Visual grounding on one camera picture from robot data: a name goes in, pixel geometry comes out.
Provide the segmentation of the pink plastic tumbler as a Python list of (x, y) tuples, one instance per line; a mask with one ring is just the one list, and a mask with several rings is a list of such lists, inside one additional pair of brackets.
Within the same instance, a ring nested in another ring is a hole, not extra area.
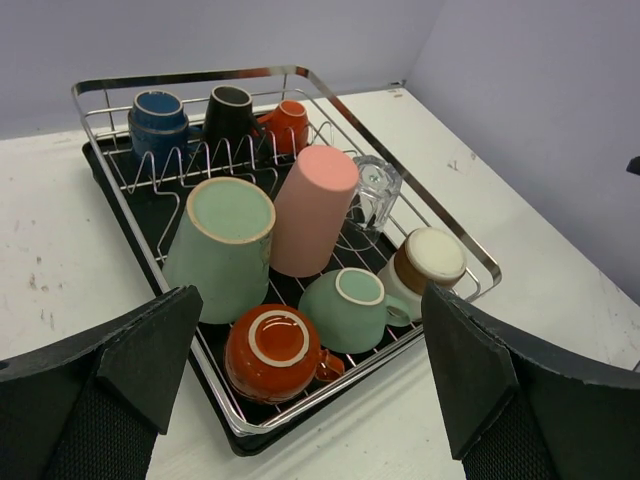
[(359, 172), (343, 151), (304, 148), (287, 174), (274, 205), (271, 267), (290, 277), (311, 277), (329, 263)]

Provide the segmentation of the blue ceramic mug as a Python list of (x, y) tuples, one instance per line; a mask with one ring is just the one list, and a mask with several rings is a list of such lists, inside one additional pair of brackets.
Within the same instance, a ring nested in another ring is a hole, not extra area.
[(155, 167), (157, 176), (177, 171), (178, 156), (186, 161), (188, 140), (202, 137), (202, 129), (190, 124), (181, 99), (165, 90), (139, 92), (128, 125), (132, 156), (148, 172)]

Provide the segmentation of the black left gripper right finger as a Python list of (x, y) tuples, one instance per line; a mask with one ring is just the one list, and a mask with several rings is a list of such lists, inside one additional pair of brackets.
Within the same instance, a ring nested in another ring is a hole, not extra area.
[(639, 374), (561, 348), (429, 283), (423, 330), (468, 479), (636, 479)]

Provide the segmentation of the red orange glazed cup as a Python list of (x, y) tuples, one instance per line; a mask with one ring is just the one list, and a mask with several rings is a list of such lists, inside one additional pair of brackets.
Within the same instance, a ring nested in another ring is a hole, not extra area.
[(332, 382), (345, 373), (343, 361), (323, 348), (311, 321), (283, 304), (255, 307), (232, 326), (224, 369), (236, 392), (262, 404), (279, 404), (314, 380)]

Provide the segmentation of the tall mint green mug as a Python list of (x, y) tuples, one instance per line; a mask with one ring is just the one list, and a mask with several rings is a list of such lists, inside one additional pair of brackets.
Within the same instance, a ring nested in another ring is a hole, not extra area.
[(171, 287), (198, 289), (202, 323), (233, 323), (264, 301), (275, 219), (267, 194), (238, 178), (203, 181), (188, 195), (162, 272)]

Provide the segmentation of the white and brown cup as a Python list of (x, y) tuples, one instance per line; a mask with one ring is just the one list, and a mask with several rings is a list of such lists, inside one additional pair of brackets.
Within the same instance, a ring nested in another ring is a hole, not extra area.
[(387, 294), (406, 303), (411, 321), (420, 322), (427, 283), (452, 289), (466, 268), (466, 254), (452, 235), (434, 227), (421, 227), (406, 237), (377, 277)]

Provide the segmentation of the small mint green cup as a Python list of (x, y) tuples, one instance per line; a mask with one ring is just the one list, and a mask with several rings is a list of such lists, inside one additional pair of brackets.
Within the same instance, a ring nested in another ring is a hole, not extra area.
[(387, 294), (375, 274), (355, 267), (314, 280), (298, 310), (311, 320), (324, 347), (343, 354), (367, 352), (381, 342), (387, 326), (411, 323), (406, 302)]

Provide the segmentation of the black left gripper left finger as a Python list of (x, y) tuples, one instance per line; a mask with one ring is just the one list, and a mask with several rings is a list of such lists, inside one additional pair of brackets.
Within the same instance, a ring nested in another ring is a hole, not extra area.
[(178, 287), (1, 363), (4, 479), (143, 479), (203, 301)]

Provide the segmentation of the clear glass tumbler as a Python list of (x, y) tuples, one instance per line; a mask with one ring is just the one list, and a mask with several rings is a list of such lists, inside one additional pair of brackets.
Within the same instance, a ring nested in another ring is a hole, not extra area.
[(337, 246), (356, 252), (371, 248), (379, 239), (403, 180), (389, 162), (377, 156), (355, 156), (353, 161), (359, 179)]

